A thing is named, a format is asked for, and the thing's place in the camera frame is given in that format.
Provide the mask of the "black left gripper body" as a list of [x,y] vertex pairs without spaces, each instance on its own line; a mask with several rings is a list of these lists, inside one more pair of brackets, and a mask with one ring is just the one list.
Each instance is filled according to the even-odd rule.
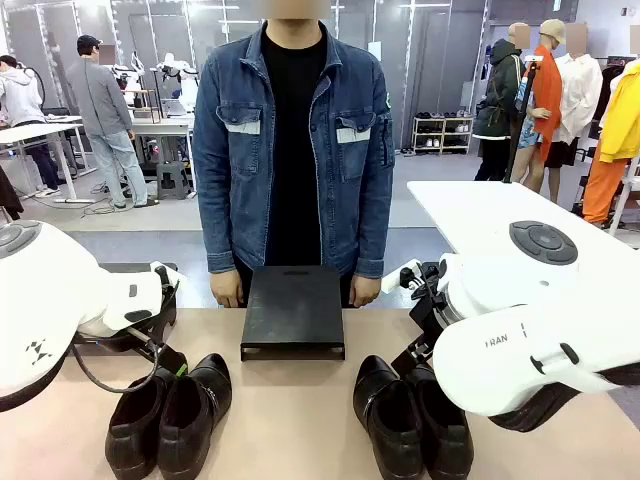
[[[145,337],[153,340],[157,346],[161,346],[164,342],[165,328],[175,325],[176,293],[176,289],[168,289],[164,292],[160,312],[133,326],[134,329],[141,332]],[[74,335],[74,344],[99,346],[115,353],[122,353],[129,350],[141,350],[143,353],[151,352],[151,349],[147,346],[147,340],[135,337],[127,330],[122,330],[111,337],[91,337],[76,333]]]

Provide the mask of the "person's left hand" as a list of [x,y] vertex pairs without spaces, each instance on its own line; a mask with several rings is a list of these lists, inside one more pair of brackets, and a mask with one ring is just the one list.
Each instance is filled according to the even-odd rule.
[[364,307],[373,302],[380,294],[381,280],[354,275],[349,290],[349,305]]

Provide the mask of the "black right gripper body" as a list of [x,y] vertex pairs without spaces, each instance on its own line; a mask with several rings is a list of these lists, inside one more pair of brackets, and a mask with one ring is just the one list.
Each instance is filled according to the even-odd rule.
[[439,281],[437,263],[419,263],[418,268],[420,271],[418,279],[422,284],[411,295],[416,304],[410,310],[409,316],[422,331],[420,342],[434,345],[448,326],[444,315],[446,302],[444,296],[437,291]]

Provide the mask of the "person's right hand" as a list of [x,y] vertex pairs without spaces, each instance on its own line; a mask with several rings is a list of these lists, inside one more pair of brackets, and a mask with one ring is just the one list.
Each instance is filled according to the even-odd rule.
[[210,289],[216,302],[223,308],[242,308],[244,292],[237,270],[210,275]]

